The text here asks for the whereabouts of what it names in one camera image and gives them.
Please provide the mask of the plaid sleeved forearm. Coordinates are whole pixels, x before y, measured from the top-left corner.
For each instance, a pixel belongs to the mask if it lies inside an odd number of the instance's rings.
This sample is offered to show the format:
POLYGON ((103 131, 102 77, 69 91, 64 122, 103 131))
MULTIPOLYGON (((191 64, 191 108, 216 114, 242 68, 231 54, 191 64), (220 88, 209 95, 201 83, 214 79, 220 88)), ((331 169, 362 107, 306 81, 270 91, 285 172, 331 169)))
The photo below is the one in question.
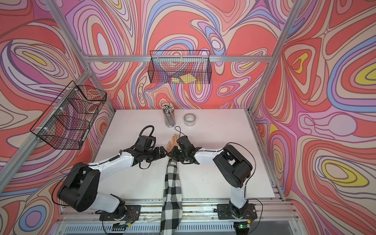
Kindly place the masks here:
POLYGON ((164 180, 160 234, 173 235, 178 228, 182 217, 182 189, 177 161, 169 159, 164 180))

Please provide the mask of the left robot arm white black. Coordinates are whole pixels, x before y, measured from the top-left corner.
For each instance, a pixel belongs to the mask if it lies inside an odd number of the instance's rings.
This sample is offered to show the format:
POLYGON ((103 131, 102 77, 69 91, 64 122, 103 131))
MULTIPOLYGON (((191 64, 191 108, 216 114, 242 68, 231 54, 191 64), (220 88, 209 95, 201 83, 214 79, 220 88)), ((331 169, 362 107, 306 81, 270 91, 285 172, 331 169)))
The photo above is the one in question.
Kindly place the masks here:
POLYGON ((57 192, 57 198, 77 212, 87 209, 108 213, 124 211, 123 201, 117 196, 98 191, 99 183, 121 170, 133 167, 142 161, 151 163, 164 158, 167 151, 163 147, 145 150, 120 150, 114 157, 93 164, 77 163, 66 176, 57 192))

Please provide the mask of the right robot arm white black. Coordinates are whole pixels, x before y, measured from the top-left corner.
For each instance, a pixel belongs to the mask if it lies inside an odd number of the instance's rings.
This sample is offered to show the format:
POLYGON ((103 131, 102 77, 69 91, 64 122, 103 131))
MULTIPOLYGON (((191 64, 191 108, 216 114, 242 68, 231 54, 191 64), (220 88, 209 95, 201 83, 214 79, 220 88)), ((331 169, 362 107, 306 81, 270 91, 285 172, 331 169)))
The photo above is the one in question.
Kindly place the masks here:
POLYGON ((182 164, 215 165, 231 186, 230 206, 242 210, 248 204, 246 184, 252 177, 254 166, 236 149, 236 145, 230 142, 220 149, 205 149, 194 147, 187 136, 182 136, 167 155, 182 164))

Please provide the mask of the person's hand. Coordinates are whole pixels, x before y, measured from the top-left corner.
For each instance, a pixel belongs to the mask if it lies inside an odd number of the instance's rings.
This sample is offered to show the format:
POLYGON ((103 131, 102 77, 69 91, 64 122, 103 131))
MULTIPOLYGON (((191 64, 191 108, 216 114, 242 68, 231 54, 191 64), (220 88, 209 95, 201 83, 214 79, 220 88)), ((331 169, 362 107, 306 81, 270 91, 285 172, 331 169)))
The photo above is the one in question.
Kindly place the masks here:
POLYGON ((175 148, 178 147, 177 140, 179 139, 179 135, 174 134, 171 140, 167 144, 167 152, 168 154, 175 148))

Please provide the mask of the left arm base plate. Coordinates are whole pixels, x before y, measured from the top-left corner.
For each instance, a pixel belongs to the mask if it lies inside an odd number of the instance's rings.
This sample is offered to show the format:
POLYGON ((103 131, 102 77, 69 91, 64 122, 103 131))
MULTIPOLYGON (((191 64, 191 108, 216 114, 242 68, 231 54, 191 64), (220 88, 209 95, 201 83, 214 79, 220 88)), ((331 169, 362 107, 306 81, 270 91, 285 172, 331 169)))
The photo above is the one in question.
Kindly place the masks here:
POLYGON ((114 212, 102 212, 100 221, 138 221, 141 212, 141 205, 120 205, 114 212))

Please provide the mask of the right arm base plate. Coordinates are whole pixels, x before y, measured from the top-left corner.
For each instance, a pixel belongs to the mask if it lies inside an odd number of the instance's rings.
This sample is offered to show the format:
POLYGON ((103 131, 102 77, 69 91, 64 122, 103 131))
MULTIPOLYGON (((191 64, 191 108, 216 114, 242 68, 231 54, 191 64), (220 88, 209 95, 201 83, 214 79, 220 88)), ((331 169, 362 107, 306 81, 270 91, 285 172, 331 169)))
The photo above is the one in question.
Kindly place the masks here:
POLYGON ((220 220, 248 219, 253 221, 258 218, 255 205, 250 203, 246 203, 240 209, 231 203, 217 204, 217 208, 214 209, 214 212, 217 212, 218 219, 220 220))

